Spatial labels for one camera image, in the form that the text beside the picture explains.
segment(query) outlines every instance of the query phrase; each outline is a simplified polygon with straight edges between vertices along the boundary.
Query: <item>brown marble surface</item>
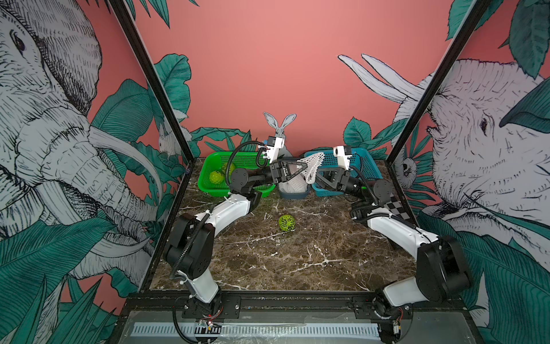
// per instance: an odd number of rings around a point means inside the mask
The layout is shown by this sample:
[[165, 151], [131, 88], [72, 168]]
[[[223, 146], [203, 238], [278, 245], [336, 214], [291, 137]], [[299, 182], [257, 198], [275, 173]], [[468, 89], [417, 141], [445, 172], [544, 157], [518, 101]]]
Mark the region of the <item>brown marble surface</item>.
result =
[[[195, 166], [180, 214], [200, 213], [220, 200], [197, 187], [202, 161]], [[210, 264], [214, 280], [223, 289], [358, 291], [412, 276], [412, 257], [392, 250], [378, 232], [353, 223], [349, 204], [343, 196], [319, 198], [314, 191], [304, 200], [284, 200], [275, 189], [216, 237]], [[285, 214], [296, 219], [294, 232], [279, 229], [278, 219]], [[161, 261], [151, 289], [184, 288], [169, 273], [170, 266]]]

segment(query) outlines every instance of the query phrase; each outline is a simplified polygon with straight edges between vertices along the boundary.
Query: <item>rabbit cutout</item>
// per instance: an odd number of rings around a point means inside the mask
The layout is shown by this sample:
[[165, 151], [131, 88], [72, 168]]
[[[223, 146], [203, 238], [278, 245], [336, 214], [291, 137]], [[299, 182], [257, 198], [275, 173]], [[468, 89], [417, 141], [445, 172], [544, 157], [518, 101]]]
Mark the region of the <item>rabbit cutout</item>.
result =
[[[267, 124], [269, 124], [272, 128], [275, 129], [275, 137], [283, 138], [286, 141], [287, 136], [284, 134], [284, 128], [296, 119], [296, 114], [293, 113], [286, 116], [281, 126], [279, 126], [279, 123], [277, 122], [275, 117], [273, 117], [271, 114], [264, 112], [263, 115], [266, 116]], [[291, 157], [291, 156], [292, 154], [288, 151], [286, 144], [283, 146], [282, 149], [279, 149], [278, 157]]]

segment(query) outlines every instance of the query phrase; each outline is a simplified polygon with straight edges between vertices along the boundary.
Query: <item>elephant tusk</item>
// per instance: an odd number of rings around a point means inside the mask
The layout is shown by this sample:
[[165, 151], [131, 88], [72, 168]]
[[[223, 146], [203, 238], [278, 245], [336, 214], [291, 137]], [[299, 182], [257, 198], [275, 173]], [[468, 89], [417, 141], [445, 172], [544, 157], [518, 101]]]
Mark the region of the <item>elephant tusk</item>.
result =
[[143, 155], [139, 150], [132, 147], [130, 144], [120, 139], [117, 139], [113, 135], [110, 135], [100, 129], [97, 129], [96, 127], [90, 126], [89, 140], [92, 146], [94, 146], [95, 148], [111, 149], [115, 152], [124, 154], [127, 157], [131, 157], [135, 161], [139, 162], [143, 167], [145, 167], [155, 179], [158, 190], [158, 203], [160, 204], [162, 200], [163, 184], [161, 183], [161, 179], [158, 176], [157, 170], [155, 169], [151, 161], [149, 161], [149, 159], [145, 157], [145, 155]]
[[94, 247], [92, 247], [90, 252], [106, 258], [120, 258], [138, 252], [148, 242], [149, 239], [144, 239], [133, 245], [123, 245], [114, 243], [106, 237], [103, 237]]
[[68, 226], [82, 221], [82, 217], [73, 209], [73, 205], [69, 202], [67, 196], [65, 196], [65, 192], [59, 182], [45, 182], [37, 185], [35, 189], [42, 199], [42, 203], [59, 222]]

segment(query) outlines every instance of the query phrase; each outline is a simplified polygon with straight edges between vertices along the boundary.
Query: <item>green leaf illustration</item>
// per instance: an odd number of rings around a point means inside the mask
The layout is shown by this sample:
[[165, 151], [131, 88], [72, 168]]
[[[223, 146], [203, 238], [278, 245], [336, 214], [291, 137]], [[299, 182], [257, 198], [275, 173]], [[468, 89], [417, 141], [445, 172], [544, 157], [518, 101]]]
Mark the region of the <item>green leaf illustration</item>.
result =
[[108, 96], [92, 126], [124, 141], [136, 141], [145, 134], [153, 120], [147, 90], [127, 79], [114, 95]]
[[510, 26], [510, 52], [524, 73], [538, 76], [550, 43], [550, 7], [545, 3], [525, 6], [520, 0]]
[[422, 141], [420, 141], [420, 143], [418, 144], [418, 146], [416, 146], [416, 148], [414, 149], [414, 151], [412, 151], [412, 154], [411, 156], [414, 158], [418, 153], [420, 153], [422, 151], [422, 149], [424, 149], [424, 147], [426, 147], [426, 144], [428, 143], [428, 141], [432, 138], [431, 135], [427, 135], [426, 137], [424, 137], [422, 139]]
[[531, 253], [529, 253], [529, 251], [527, 251], [526, 249], [524, 249], [523, 247], [520, 246], [520, 244], [518, 244], [516, 242], [516, 240], [514, 240], [514, 238], [510, 239], [510, 242], [508, 243], [508, 246], [510, 247], [513, 247], [515, 248], [516, 250], [518, 250], [519, 252], [523, 252], [524, 254], [528, 255], [530, 258], [532, 259], [535, 259]]
[[384, 143], [391, 141], [397, 135], [401, 134], [403, 128], [407, 124], [408, 119], [403, 118], [396, 122], [393, 122], [388, 127], [380, 131], [373, 139], [382, 139]]
[[42, 284], [36, 293], [34, 301], [32, 301], [31, 307], [25, 314], [23, 321], [19, 324], [17, 331], [12, 337], [10, 344], [32, 344], [36, 335], [36, 329], [42, 315], [42, 308], [46, 301], [46, 278], [42, 279]]
[[229, 136], [228, 133], [225, 133], [225, 138], [227, 140], [227, 149], [229, 151], [234, 151], [235, 150], [235, 144], [233, 143], [233, 140], [231, 139], [231, 136]]
[[223, 148], [220, 148], [218, 146], [216, 146], [215, 144], [213, 143], [210, 143], [210, 142], [205, 142], [205, 144], [210, 147], [211, 149], [214, 150], [214, 152], [224, 152], [225, 150]]
[[[155, 64], [155, 69], [172, 108], [182, 113], [187, 113], [191, 101], [189, 87], [185, 84], [186, 81], [191, 79], [191, 67], [189, 66], [187, 57], [178, 54], [166, 55], [160, 62]], [[161, 110], [160, 104], [150, 86], [148, 87], [148, 94], [158, 129], [161, 123], [164, 122], [164, 112]]]
[[101, 280], [97, 281], [67, 312], [52, 333], [47, 344], [71, 343], [71, 336], [80, 333], [87, 321], [87, 315], [94, 302]]
[[[243, 143], [248, 142], [248, 141], [252, 141], [252, 135], [250, 134], [250, 130], [243, 136], [243, 138], [241, 139], [240, 144], [243, 144]], [[255, 145], [246, 145], [241, 149], [241, 151], [243, 151], [243, 152], [255, 152], [256, 151], [256, 146]]]
[[371, 139], [371, 126], [353, 117], [344, 130], [344, 142], [353, 148]]
[[510, 36], [508, 36], [508, 38], [504, 42], [502, 42], [502, 44], [498, 48], [500, 49], [500, 48], [505, 47], [509, 44], [510, 44]]
[[141, 4], [143, 5], [143, 8], [145, 8], [145, 11], [147, 11], [147, 14], [150, 17], [151, 13], [149, 13], [149, 7], [147, 7], [147, 0], [139, 0], [139, 1], [141, 2]]
[[454, 38], [454, 35], [457, 34], [458, 28], [460, 27], [464, 16], [466, 16], [466, 13], [468, 13], [468, 9], [470, 8], [471, 4], [472, 0], [453, 1], [453, 4], [450, 6], [449, 11], [449, 34], [447, 35], [448, 40]]
[[489, 297], [491, 335], [502, 344], [549, 343], [550, 273], [522, 252], [490, 236], [455, 232], [441, 219], [420, 212], [421, 228], [455, 237], [474, 278], [473, 286], [462, 293], [468, 308], [477, 301], [482, 273]]
[[407, 197], [412, 198], [412, 199], [429, 199], [429, 200], [435, 201], [433, 199], [433, 197], [431, 197], [430, 195], [425, 194], [423, 192], [404, 191], [404, 193], [405, 193], [405, 195], [407, 195]]
[[550, 133], [550, 78], [523, 97], [500, 120], [499, 126], [514, 123], [541, 133]]
[[168, 16], [168, 6], [166, 5], [166, 0], [149, 0], [149, 3], [158, 15], [161, 16], [162, 20], [170, 27], [170, 17]]
[[489, 20], [489, 18], [497, 11], [497, 9], [502, 5], [502, 2], [504, 0], [492, 0], [489, 4], [489, 7], [487, 7], [487, 10], [483, 13], [483, 16], [481, 16], [481, 19], [479, 23], [477, 23], [476, 30], [479, 29], [483, 24], [485, 24], [486, 21]]
[[416, 184], [416, 183], [412, 185], [411, 190], [416, 190], [416, 191], [427, 191], [427, 192], [432, 193], [432, 194], [437, 194], [437, 193], [435, 192], [435, 190], [433, 190], [433, 189], [431, 189], [431, 188], [429, 188], [429, 187], [426, 187], [426, 186], [424, 186], [424, 185], [422, 185], [422, 184]]
[[0, 289], [3, 301], [0, 306], [0, 338], [18, 326], [37, 295], [42, 279], [29, 271], [37, 266], [46, 275], [47, 294], [103, 237], [116, 226], [110, 221], [93, 218], [70, 226], [46, 226], [38, 221], [24, 231], [0, 241]]
[[421, 176], [416, 177], [414, 180], [415, 183], [425, 183], [425, 182], [431, 182], [433, 180], [433, 176]]
[[138, 291], [138, 287], [119, 269], [110, 269], [107, 273], [111, 276], [111, 286], [117, 290], [118, 296], [128, 297], [128, 294]]
[[407, 202], [409, 203], [410, 206], [415, 206], [417, 208], [421, 208], [421, 209], [424, 209], [425, 207], [427, 207], [426, 204], [420, 202], [420, 201], [414, 201], [414, 200], [410, 200], [408, 199]]
[[221, 128], [199, 128], [193, 132], [191, 132], [191, 135], [193, 137], [193, 141], [200, 141], [205, 136], [211, 138], [214, 141], [223, 141], [226, 139], [226, 133], [229, 133], [230, 136], [244, 136], [245, 133], [240, 131], [239, 129], [221, 129]]
[[374, 160], [385, 160], [388, 155], [386, 154], [386, 148], [371, 150], [368, 153]]
[[409, 150], [410, 150], [410, 153], [409, 153], [409, 156], [410, 157], [414, 157], [413, 155], [413, 152], [415, 151], [415, 147], [416, 147], [416, 139], [418, 138], [418, 128], [419, 128], [419, 124], [414, 128], [414, 130], [412, 131], [412, 135], [411, 135], [411, 145], [409, 147]]
[[414, 160], [419, 161], [419, 162], [428, 161], [428, 162], [432, 163], [433, 162], [433, 153], [432, 153], [432, 151], [425, 152], [424, 154], [419, 155], [416, 158], [414, 158]]
[[134, 7], [134, 2], [132, 0], [126, 0], [126, 3], [128, 4], [128, 7], [130, 8], [130, 12], [132, 13], [132, 17], [134, 20], [136, 20], [136, 8]]

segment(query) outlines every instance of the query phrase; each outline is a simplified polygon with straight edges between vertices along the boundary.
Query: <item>blue basket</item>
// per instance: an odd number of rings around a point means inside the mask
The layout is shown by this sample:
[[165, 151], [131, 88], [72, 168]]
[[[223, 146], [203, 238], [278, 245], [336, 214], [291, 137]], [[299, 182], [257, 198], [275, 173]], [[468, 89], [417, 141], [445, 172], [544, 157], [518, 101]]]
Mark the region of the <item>blue basket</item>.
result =
[[[304, 157], [319, 152], [324, 153], [323, 164], [319, 168], [338, 167], [338, 160], [334, 156], [332, 150], [312, 150], [305, 153]], [[360, 168], [361, 172], [365, 175], [367, 179], [382, 179], [382, 174], [380, 173], [378, 166], [376, 166], [375, 161], [369, 154], [369, 151], [364, 148], [352, 148], [351, 153], [353, 154], [353, 156], [351, 157], [350, 165]], [[357, 177], [357, 172], [351, 170], [351, 176]], [[315, 194], [319, 197], [337, 196], [344, 194], [342, 192], [328, 191], [322, 189], [317, 183], [313, 184], [313, 190], [315, 190]]]

